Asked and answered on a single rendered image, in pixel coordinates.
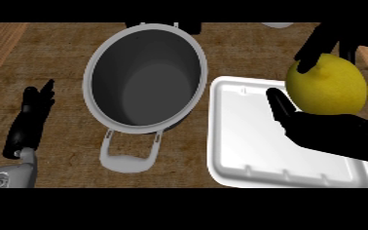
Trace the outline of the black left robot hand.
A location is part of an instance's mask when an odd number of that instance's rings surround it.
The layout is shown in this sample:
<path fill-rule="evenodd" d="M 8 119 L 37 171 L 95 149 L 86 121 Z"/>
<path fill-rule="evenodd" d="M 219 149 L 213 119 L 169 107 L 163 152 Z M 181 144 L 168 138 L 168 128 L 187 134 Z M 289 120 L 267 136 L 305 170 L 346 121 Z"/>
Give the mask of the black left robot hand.
<path fill-rule="evenodd" d="M 54 85 L 55 80 L 51 79 L 40 90 L 36 87 L 26 88 L 21 112 L 14 121 L 5 143 L 3 157 L 8 159 L 20 159 L 18 152 L 26 147 L 33 150 L 39 147 L 43 125 L 55 104 Z"/>

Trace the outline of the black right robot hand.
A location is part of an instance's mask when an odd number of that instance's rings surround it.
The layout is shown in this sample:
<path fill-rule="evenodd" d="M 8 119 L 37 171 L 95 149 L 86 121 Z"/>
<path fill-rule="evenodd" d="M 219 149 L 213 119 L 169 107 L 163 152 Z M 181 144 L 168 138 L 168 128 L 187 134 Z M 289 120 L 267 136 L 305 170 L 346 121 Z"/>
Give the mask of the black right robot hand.
<path fill-rule="evenodd" d="M 368 26 L 360 22 L 324 21 L 295 55 L 298 72 L 305 74 L 323 54 L 333 54 L 354 65 L 357 49 L 368 47 Z M 368 119 L 352 114 L 317 115 L 301 110 L 287 89 L 267 91 L 274 118 L 290 140 L 304 148 L 368 162 Z"/>

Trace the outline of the yellow lemon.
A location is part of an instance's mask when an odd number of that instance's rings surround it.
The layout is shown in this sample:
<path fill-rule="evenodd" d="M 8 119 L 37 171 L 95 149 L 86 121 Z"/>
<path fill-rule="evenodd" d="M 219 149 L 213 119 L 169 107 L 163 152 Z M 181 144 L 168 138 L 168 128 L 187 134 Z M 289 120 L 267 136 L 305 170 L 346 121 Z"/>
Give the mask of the yellow lemon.
<path fill-rule="evenodd" d="M 317 65 L 301 74 L 290 66 L 287 91 L 293 103 L 317 115 L 355 115 L 367 102 L 368 84 L 358 67 L 333 54 L 320 56 Z"/>

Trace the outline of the white plastic tray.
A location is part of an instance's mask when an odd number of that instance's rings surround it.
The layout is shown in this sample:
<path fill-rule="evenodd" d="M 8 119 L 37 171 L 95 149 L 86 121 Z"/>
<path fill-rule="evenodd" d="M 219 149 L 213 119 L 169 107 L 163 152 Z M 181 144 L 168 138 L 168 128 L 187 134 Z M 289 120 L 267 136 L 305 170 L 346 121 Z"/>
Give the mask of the white plastic tray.
<path fill-rule="evenodd" d="M 368 162 L 299 147 L 267 98 L 283 81 L 222 76 L 210 86 L 207 169 L 233 187 L 368 188 Z"/>

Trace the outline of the grey metal pot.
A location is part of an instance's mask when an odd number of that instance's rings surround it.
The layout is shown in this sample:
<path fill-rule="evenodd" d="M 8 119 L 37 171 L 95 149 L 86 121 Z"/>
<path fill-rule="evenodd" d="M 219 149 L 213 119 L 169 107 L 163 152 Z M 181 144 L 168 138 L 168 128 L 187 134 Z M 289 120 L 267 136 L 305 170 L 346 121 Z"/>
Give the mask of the grey metal pot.
<path fill-rule="evenodd" d="M 108 128 L 100 161 L 114 172 L 150 170 L 163 134 L 181 124 L 200 102 L 209 70 L 194 36 L 160 23 L 134 26 L 103 43 L 88 62 L 83 100 Z M 116 132 L 156 136 L 145 158 L 110 154 Z"/>

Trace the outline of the pale wooden board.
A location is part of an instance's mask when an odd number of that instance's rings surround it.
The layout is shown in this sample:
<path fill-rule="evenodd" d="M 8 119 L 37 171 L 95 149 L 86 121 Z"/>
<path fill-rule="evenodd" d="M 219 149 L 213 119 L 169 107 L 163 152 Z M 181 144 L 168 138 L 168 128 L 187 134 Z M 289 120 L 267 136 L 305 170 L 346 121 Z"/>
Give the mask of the pale wooden board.
<path fill-rule="evenodd" d="M 27 26 L 27 22 L 0 22 L 0 65 L 18 45 Z"/>

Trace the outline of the white round object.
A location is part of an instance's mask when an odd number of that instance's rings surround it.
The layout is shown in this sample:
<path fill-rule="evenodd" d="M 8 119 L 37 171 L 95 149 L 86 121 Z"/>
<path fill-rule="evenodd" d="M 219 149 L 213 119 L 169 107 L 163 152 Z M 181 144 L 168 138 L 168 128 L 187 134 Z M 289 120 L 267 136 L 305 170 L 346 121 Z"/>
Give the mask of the white round object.
<path fill-rule="evenodd" d="M 293 25 L 293 22 L 262 22 L 264 25 L 267 25 L 271 28 L 287 28 Z"/>

